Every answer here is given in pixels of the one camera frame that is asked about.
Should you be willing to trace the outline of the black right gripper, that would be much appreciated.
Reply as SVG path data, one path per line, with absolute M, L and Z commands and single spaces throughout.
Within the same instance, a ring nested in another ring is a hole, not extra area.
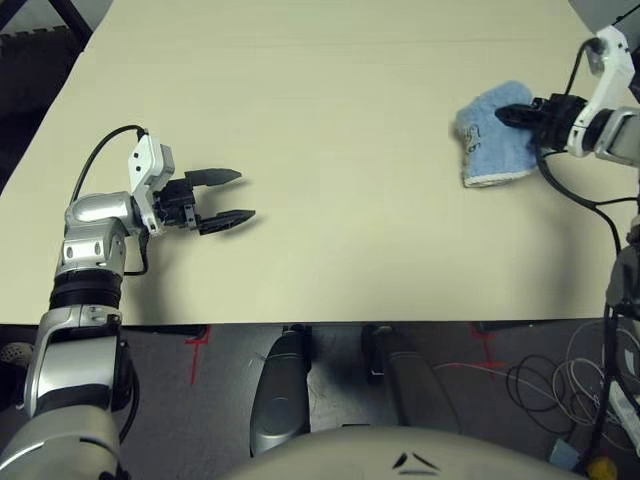
M 498 120 L 510 128 L 535 128 L 535 139 L 543 149 L 563 150 L 573 125 L 587 104 L 575 95 L 554 93 L 548 99 L 535 97 L 531 105 L 510 104 L 496 110 Z

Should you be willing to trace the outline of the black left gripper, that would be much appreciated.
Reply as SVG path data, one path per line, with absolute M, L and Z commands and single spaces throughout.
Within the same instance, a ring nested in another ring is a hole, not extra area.
M 170 180 L 153 193 L 153 208 L 165 227 L 187 228 L 200 235 L 230 230 L 250 220 L 254 210 L 234 209 L 201 218 L 195 209 L 193 190 L 197 186 L 215 187 L 239 179 L 242 174 L 233 169 L 208 168 L 187 171 L 185 178 Z

